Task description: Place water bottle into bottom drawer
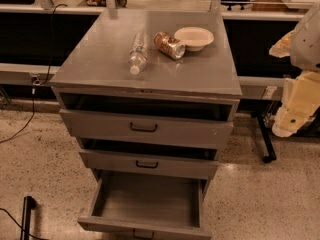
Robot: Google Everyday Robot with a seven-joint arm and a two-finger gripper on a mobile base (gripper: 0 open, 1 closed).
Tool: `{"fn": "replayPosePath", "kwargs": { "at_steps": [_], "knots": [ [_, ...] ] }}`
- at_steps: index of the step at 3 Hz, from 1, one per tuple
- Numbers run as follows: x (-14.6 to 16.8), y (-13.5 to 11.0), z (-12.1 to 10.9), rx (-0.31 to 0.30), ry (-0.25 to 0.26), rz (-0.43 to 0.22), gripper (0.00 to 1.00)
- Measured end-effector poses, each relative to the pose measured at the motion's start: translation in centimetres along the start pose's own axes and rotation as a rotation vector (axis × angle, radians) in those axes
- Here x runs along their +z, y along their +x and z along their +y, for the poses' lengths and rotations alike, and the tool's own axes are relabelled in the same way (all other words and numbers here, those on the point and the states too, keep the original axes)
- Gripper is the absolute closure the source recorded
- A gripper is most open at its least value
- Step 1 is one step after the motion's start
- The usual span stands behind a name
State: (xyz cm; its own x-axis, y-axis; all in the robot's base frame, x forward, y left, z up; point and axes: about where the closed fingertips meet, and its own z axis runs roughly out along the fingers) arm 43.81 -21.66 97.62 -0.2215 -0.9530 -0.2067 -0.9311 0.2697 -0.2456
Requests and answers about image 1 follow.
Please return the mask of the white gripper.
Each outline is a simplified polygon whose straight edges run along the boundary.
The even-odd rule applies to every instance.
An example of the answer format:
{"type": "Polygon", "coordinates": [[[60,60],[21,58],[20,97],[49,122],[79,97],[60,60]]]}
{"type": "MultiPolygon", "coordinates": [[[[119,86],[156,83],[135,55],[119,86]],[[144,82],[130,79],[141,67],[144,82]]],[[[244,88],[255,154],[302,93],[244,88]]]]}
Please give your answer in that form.
{"type": "MultiPolygon", "coordinates": [[[[271,56],[288,57],[294,30],[285,34],[269,50],[271,56]]],[[[320,74],[304,71],[295,79],[285,80],[283,106],[274,118],[272,132],[281,138],[295,134],[320,106],[320,74]]]]}

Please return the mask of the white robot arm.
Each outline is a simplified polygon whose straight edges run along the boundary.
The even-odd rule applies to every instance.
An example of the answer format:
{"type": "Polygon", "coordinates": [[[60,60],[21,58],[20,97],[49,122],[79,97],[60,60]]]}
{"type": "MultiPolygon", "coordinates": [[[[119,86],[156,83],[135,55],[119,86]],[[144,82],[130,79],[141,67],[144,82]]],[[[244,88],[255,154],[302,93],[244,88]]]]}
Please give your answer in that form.
{"type": "Polygon", "coordinates": [[[282,105],[272,126],[276,136],[289,137],[320,107],[319,5],[315,4],[292,31],[273,45],[269,54],[278,58],[289,56],[291,64],[301,69],[295,79],[285,79],[282,105]]]}

